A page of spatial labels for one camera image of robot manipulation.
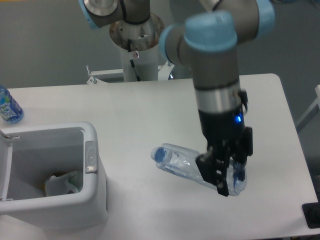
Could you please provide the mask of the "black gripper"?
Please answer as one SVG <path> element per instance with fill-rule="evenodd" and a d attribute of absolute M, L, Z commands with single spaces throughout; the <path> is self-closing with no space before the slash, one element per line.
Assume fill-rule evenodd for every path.
<path fill-rule="evenodd" d="M 239 164 L 247 164 L 247 158 L 253 155 L 253 128 L 245 126 L 241 105 L 221 113 L 201 110 L 198 113 L 202 133 L 213 152 L 199 155 L 195 160 L 196 165 L 203 180 L 215 186 L 219 195 L 228 197 L 227 169 L 230 160 L 226 156 Z"/>

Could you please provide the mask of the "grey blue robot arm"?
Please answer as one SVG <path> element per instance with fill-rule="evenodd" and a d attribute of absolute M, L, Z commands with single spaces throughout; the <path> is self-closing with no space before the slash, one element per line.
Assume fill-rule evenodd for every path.
<path fill-rule="evenodd" d="M 248 96 L 241 89 L 237 45 L 268 34 L 275 11 L 268 0 L 203 0 L 206 11 L 164 27 L 148 0 L 81 0 L 92 28 L 109 26 L 126 82 L 158 79 L 158 54 L 192 75 L 206 153 L 164 143 L 151 152 L 156 166 L 223 196 L 247 184 L 253 130 L 245 125 Z"/>

